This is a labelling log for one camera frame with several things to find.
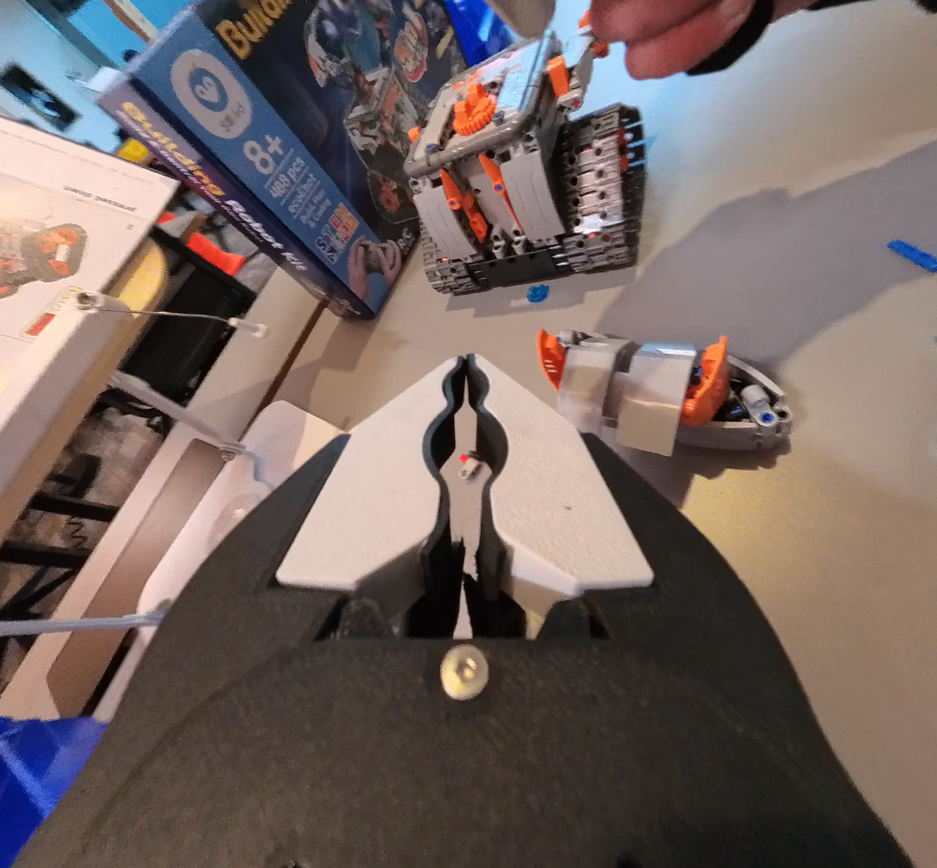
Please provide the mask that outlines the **white tablet stand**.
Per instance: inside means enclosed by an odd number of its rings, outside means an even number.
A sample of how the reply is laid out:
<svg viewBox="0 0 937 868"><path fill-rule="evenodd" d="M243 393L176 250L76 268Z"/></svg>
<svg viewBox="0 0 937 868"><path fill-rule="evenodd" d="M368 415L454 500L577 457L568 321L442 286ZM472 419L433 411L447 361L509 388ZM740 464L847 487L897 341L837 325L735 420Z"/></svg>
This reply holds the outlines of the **white tablet stand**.
<svg viewBox="0 0 937 868"><path fill-rule="evenodd" d="M240 440L255 460L251 471L185 424L159 447L142 477L64 592L54 621L143 613L175 597L217 541L222 511L246 497L264 497L339 430L275 399L277 380L322 316L320 300L276 271L248 312L270 335L233 336L188 408L200 422ZM131 635L130 668L139 663L153 628L53 632L36 637L2 692L2 715L15 719L72 718L120 702L129 673L96 698L122 641Z"/></svg>

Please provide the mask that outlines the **instruction booklet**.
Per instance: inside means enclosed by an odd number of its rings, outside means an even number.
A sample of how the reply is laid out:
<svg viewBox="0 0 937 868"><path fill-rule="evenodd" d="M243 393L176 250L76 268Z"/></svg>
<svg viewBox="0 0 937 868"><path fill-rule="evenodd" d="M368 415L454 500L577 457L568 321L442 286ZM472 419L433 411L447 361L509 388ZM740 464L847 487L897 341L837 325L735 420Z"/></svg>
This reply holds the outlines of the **instruction booklet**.
<svg viewBox="0 0 937 868"><path fill-rule="evenodd" d="M95 148L1 120L1 335L35 340L78 290L102 291L178 183Z"/></svg>

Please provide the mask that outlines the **orange panel brick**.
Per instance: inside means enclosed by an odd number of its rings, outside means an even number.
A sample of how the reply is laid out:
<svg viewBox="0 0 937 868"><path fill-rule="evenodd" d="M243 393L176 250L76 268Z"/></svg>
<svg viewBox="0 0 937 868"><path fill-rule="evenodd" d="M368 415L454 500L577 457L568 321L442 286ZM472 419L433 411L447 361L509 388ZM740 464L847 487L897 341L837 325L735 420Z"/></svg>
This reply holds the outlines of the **orange panel brick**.
<svg viewBox="0 0 937 868"><path fill-rule="evenodd" d="M725 403L729 389L729 338L722 335L714 344L706 347L691 374L691 382L685 393L680 425L685 428L700 428L711 422Z"/></svg>

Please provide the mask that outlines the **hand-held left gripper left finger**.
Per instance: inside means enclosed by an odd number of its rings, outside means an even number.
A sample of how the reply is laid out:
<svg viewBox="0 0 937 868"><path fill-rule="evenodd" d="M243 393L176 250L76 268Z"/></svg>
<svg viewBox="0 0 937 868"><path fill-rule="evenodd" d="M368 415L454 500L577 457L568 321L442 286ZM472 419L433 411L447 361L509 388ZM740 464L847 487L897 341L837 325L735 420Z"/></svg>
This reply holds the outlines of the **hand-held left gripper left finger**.
<svg viewBox="0 0 937 868"><path fill-rule="evenodd" d="M275 579L286 588L427 588L423 551L448 514L431 440L461 402L449 359L346 435Z"/></svg>

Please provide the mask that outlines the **black office chair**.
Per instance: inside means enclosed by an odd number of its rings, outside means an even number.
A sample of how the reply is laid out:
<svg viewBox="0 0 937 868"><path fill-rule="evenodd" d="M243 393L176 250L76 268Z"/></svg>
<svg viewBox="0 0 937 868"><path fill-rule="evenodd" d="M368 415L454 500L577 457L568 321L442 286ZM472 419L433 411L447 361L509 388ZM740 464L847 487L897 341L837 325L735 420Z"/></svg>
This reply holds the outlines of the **black office chair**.
<svg viewBox="0 0 937 868"><path fill-rule="evenodd" d="M256 296L182 243L166 248L169 238L158 232L169 271L159 308L169 316L144 318L118 372L186 406L233 335L224 320L243 315ZM113 387L92 395L39 488L2 536L2 603L36 603L76 576L142 474L140 453L155 451L173 424Z"/></svg>

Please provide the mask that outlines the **blue brick pin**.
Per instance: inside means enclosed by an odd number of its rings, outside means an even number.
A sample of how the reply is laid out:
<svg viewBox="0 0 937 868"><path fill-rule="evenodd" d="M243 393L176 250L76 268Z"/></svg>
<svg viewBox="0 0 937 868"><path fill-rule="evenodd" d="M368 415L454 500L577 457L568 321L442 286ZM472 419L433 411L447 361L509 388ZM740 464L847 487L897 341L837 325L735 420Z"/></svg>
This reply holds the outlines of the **blue brick pin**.
<svg viewBox="0 0 937 868"><path fill-rule="evenodd" d="M935 275L937 272L937 257L932 252L921 249L904 240L893 240L889 242L887 244L887 249L927 273Z"/></svg>

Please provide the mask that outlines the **blue bin with white tag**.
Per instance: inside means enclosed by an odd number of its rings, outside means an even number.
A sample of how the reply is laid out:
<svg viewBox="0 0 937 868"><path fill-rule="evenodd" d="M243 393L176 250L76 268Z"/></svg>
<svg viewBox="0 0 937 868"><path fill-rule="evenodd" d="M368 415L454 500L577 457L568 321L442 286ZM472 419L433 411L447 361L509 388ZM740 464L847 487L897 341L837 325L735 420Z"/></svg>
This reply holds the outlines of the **blue bin with white tag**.
<svg viewBox="0 0 937 868"><path fill-rule="evenodd" d="M107 724L93 717L1 718L1 865L17 855L72 786Z"/></svg>

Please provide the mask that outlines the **grey hinged brick piece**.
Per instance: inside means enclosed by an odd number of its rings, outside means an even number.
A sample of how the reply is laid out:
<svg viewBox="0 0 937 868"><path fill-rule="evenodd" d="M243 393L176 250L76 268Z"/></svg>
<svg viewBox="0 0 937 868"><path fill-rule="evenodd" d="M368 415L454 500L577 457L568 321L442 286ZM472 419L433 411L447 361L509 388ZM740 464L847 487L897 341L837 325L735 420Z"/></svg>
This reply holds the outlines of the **grey hinged brick piece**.
<svg viewBox="0 0 937 868"><path fill-rule="evenodd" d="M698 427L679 426L677 444L726 452L767 452L784 445L793 414L779 385L728 355L729 391L714 418Z"/></svg>

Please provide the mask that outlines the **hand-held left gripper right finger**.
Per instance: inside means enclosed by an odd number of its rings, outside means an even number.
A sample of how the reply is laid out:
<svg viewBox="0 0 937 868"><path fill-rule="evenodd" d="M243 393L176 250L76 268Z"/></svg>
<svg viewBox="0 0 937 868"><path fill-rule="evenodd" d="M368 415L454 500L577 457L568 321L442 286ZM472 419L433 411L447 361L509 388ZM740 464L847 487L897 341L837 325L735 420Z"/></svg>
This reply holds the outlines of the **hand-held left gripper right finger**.
<svg viewBox="0 0 937 868"><path fill-rule="evenodd" d="M505 594L544 617L587 593L649 587L651 566L582 435L484 357L466 363L490 471L475 557L486 600Z"/></svg>

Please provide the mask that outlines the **grey orange brick assembly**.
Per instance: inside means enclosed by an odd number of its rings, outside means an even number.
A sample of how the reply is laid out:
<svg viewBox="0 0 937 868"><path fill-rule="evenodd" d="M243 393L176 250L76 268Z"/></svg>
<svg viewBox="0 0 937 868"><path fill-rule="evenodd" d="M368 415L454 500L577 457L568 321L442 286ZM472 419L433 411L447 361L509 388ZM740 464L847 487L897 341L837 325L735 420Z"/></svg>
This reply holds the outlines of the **grey orange brick assembly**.
<svg viewBox="0 0 937 868"><path fill-rule="evenodd" d="M580 433L618 451L673 454L697 348L540 330L536 349L556 411Z"/></svg>

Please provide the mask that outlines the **tracked toy brick robot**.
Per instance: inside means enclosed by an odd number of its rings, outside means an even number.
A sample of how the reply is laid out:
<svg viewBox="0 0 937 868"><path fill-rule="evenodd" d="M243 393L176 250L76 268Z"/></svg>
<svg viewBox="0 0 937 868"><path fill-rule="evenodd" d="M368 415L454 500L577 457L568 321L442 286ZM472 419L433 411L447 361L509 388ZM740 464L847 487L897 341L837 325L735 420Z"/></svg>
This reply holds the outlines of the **tracked toy brick robot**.
<svg viewBox="0 0 937 868"><path fill-rule="evenodd" d="M450 79L404 163L428 282L462 296L632 268L646 190L641 113L574 118L609 45L586 12Z"/></svg>

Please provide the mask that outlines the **robot kit box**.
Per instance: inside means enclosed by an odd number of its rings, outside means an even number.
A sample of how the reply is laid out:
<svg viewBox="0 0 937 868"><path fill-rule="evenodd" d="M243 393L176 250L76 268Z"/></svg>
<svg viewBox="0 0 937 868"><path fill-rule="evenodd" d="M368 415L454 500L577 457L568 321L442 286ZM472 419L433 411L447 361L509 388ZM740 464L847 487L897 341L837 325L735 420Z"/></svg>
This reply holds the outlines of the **robot kit box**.
<svg viewBox="0 0 937 868"><path fill-rule="evenodd" d="M99 103L339 316L380 314L419 216L404 163L467 68L446 0L193 0Z"/></svg>

